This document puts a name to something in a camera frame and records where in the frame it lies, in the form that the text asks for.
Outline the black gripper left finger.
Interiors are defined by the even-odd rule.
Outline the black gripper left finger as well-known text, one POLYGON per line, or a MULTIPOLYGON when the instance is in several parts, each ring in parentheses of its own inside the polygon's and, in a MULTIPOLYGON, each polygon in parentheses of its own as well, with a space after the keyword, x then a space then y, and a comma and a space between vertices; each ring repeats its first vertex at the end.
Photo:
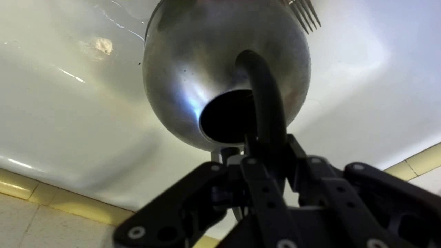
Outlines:
POLYGON ((115 248, 192 248, 231 208, 246 208, 217 248, 282 248, 295 244, 290 211, 265 165, 204 162, 118 226, 115 248))

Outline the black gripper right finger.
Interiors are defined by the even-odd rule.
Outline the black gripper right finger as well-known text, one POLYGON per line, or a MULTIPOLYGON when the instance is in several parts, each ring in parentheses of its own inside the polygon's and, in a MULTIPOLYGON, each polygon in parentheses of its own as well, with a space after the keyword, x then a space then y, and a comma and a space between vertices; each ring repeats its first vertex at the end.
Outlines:
POLYGON ((366 162, 335 168, 290 135, 289 182, 300 205, 331 215, 346 248, 441 248, 441 197, 366 162))

